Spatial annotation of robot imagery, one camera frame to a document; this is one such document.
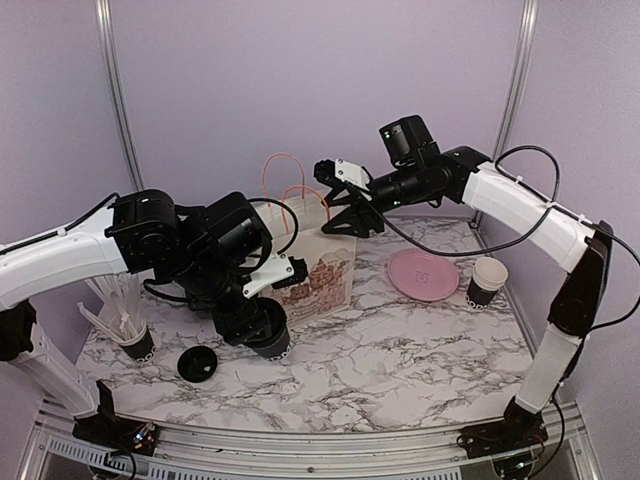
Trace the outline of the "black paper coffee cup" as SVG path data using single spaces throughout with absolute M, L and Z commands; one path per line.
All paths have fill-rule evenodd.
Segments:
M 268 361 L 279 361 L 286 358 L 291 351 L 291 337 L 288 327 L 280 322 L 273 333 L 266 339 L 250 346 L 257 355 Z

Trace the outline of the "white printed paper bag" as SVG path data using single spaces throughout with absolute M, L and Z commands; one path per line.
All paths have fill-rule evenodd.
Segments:
M 265 297 L 278 301 L 287 314 L 290 328 L 300 327 L 314 320 L 327 318 L 350 306 L 357 241 L 354 237 L 325 235 L 321 227 L 339 211 L 327 206 L 326 187 L 312 187 L 306 182 L 303 168 L 300 180 L 279 195 L 267 189 L 267 169 L 262 170 L 262 189 L 271 200 L 286 204 L 299 222 L 298 234 L 293 234 L 291 214 L 271 202 L 257 208 L 279 250 L 291 240 L 286 254 L 306 262 L 308 276 L 303 282 L 283 289 L 269 288 Z

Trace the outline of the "stack of paper cups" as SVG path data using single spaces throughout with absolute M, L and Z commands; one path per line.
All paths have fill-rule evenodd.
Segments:
M 506 266 L 492 257 L 479 258 L 473 268 L 466 292 L 466 302 L 474 310 L 484 310 L 505 285 L 509 273 Z

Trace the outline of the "black cup lid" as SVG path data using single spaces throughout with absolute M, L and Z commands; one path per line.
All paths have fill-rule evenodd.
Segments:
M 278 337 L 286 330 L 287 317 L 284 308 L 277 301 L 265 297 L 258 298 L 257 304 L 268 318 L 267 326 L 259 334 L 259 338 L 266 341 Z

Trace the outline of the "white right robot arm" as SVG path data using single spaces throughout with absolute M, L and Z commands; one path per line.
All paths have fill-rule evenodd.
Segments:
M 379 131 L 393 172 L 373 178 L 362 166 L 342 159 L 321 160 L 314 178 L 329 187 L 326 203 L 341 212 L 321 228 L 328 235 L 367 238 L 392 224 L 388 211 L 449 199 L 488 215 L 513 231 L 513 247 L 526 240 L 566 273 L 554 298 L 548 327 L 495 438 L 515 448 L 534 431 L 534 418 L 571 373 L 587 336 L 600 329 L 595 317 L 606 290 L 612 246 L 620 240 L 606 222 L 592 223 L 509 174 L 499 159 L 468 146 L 441 151 L 423 119 L 401 118 Z

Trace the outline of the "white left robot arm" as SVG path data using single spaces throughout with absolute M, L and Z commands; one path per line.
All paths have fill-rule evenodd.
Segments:
M 290 336 L 282 306 L 266 287 L 300 280 L 302 262 L 272 250 L 253 207 L 233 192 L 207 207 L 185 207 L 160 190 L 112 194 L 75 222 L 1 252 L 1 358 L 34 375 L 73 418 L 106 445 L 125 438 L 109 389 L 90 381 L 49 341 L 31 298 L 81 280 L 152 271 L 205 306 L 232 346 L 276 360 Z

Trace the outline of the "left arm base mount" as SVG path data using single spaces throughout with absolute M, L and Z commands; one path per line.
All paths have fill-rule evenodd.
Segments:
M 98 380 L 97 410 L 85 418 L 75 418 L 72 436 L 124 453 L 152 456 L 156 449 L 158 429 L 152 421 L 139 421 L 118 416 L 110 389 Z

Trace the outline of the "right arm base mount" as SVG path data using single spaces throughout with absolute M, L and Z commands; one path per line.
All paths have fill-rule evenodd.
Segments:
M 513 397 L 496 421 L 464 427 L 456 440 L 468 459 L 543 446 L 549 435 L 540 411 L 530 412 Z

